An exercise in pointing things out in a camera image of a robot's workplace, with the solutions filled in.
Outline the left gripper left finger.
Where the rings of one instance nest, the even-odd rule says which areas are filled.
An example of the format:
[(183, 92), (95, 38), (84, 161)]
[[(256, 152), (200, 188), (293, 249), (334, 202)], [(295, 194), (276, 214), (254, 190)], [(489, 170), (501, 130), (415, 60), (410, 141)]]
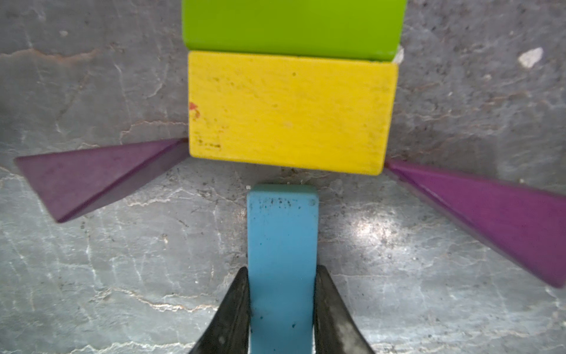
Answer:
[(251, 323), (249, 271), (236, 274), (208, 328), (190, 354), (248, 353)]

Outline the green block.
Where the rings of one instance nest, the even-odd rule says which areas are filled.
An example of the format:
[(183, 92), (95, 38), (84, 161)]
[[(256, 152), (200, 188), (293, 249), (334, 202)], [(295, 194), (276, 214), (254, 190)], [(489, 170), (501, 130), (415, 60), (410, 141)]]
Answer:
[(398, 0), (192, 0), (181, 3), (189, 50), (391, 61)]

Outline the yellow block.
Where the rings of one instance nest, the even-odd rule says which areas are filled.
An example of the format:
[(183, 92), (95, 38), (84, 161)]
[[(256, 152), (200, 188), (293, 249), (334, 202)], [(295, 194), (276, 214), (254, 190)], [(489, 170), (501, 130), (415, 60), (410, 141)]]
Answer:
[(398, 71), (387, 62), (193, 51), (190, 153), (379, 175)]

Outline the purple wedge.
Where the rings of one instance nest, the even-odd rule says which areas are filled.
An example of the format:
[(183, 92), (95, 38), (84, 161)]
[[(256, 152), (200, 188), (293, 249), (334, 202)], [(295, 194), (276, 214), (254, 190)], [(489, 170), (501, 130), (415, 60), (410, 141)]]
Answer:
[(565, 196), (398, 159), (384, 171), (480, 242), (565, 287)]
[(187, 138), (22, 156), (15, 163), (58, 223), (136, 192), (190, 156)]

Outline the light blue long block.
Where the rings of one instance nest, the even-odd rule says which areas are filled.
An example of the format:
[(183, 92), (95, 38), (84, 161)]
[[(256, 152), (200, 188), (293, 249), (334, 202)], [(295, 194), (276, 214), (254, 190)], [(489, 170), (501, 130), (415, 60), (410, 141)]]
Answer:
[(311, 353), (319, 198), (258, 184), (247, 196), (252, 353)]

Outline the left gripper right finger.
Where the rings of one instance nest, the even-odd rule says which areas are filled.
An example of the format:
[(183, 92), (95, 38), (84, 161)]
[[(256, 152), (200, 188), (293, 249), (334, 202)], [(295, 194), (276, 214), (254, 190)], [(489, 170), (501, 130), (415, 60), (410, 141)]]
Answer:
[(323, 265), (316, 268), (313, 326), (316, 353), (374, 354)]

